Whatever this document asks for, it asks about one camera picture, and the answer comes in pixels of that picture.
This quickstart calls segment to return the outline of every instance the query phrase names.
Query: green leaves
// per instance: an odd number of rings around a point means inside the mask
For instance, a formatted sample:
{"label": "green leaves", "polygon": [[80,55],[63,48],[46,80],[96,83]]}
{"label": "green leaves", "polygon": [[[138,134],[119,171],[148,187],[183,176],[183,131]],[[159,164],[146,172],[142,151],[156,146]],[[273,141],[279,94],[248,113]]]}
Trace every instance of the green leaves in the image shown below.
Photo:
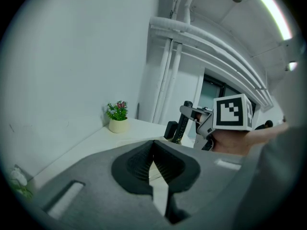
{"label": "green leaves", "polygon": [[127,102],[118,101],[116,104],[112,105],[111,103],[107,104],[107,111],[106,114],[109,118],[122,121],[125,120],[127,117]]}
{"label": "green leaves", "polygon": [[20,185],[19,183],[10,183],[11,188],[24,195],[27,199],[31,199],[33,197],[33,194],[23,185]]}

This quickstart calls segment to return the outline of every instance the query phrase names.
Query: ceiling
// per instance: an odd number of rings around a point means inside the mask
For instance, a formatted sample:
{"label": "ceiling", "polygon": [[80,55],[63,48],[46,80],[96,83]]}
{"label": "ceiling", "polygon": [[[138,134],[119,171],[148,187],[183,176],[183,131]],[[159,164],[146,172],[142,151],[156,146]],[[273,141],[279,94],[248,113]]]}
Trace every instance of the ceiling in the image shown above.
{"label": "ceiling", "polygon": [[[177,19],[182,20],[182,0]],[[172,0],[160,0],[159,16],[169,17]],[[193,0],[193,19],[205,20],[219,27],[239,42],[246,55],[267,74],[268,83],[276,84],[284,75],[286,59],[278,28],[260,0]]]}

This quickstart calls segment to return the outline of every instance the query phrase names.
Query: white cube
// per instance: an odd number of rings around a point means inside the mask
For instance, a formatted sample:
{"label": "white cube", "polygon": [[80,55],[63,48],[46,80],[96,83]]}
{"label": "white cube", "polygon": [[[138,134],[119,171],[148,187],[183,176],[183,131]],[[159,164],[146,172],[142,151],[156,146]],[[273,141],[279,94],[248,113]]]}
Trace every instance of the white cube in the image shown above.
{"label": "white cube", "polygon": [[252,130],[253,111],[249,99],[237,94],[214,99],[213,128]]}

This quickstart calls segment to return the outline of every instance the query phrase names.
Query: white wall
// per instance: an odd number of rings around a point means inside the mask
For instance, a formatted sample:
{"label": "white wall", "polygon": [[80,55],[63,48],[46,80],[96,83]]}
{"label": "white wall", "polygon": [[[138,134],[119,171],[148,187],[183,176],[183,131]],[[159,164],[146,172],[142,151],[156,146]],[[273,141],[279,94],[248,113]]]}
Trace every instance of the white wall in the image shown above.
{"label": "white wall", "polygon": [[307,124],[306,65],[306,58],[301,59],[296,69],[288,71],[273,91],[273,95],[283,109],[287,123],[292,127]]}
{"label": "white wall", "polygon": [[193,18],[193,21],[191,21],[191,25],[194,25],[198,28],[201,28],[212,35],[218,37],[219,39],[223,40],[226,44],[230,45],[233,49],[235,49],[244,59],[253,66],[254,70],[258,74],[258,76],[261,78],[263,83],[266,83],[265,79],[265,73],[263,69],[255,64],[255,62],[250,59],[250,55],[248,51],[245,49],[245,47],[236,40],[233,36],[231,36],[224,28],[220,27],[217,24],[214,24],[213,22],[201,18],[197,14],[191,13],[191,16]]}
{"label": "white wall", "polygon": [[221,88],[215,84],[204,81],[201,88],[201,96],[198,106],[201,108],[207,107],[213,110],[214,98],[219,96]]}
{"label": "white wall", "polygon": [[[163,48],[161,48],[160,44],[156,43],[156,40],[154,40],[150,45],[139,99],[139,119],[147,122],[150,122],[150,113],[152,109],[155,108],[153,95],[159,76],[162,53]],[[176,52],[173,51],[172,59],[170,62],[170,69],[166,80],[166,86],[168,86],[170,76],[172,74],[172,66],[175,54]],[[181,55],[178,74],[175,81],[174,91],[170,100],[170,105],[166,113],[165,120],[162,121],[161,124],[167,125],[169,121],[178,122],[181,114],[179,108],[181,105],[183,105],[184,101],[193,102],[193,107],[197,108],[205,67],[206,64],[200,60],[184,54]],[[189,121],[187,130],[189,130],[191,122]]]}
{"label": "white wall", "polygon": [[267,120],[271,120],[273,122],[273,126],[277,126],[281,123],[283,119],[283,111],[280,108],[275,97],[271,96],[271,98],[273,100],[273,108],[269,109],[268,111],[262,111],[261,109],[259,109],[259,107],[256,108],[253,118],[253,129],[265,124]]}
{"label": "white wall", "polygon": [[28,0],[0,55],[1,148],[30,176],[102,126],[107,102],[136,114],[158,0]]}

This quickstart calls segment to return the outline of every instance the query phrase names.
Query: white pot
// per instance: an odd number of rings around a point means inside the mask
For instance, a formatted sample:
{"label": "white pot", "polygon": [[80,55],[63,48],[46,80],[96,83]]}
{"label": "white pot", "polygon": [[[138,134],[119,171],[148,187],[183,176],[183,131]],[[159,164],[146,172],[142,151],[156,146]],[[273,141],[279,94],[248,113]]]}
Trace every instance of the white pot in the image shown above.
{"label": "white pot", "polygon": [[128,129],[129,129],[129,122],[127,118],[122,121],[117,121],[114,119],[110,120],[109,130],[112,131],[113,133],[123,133]]}

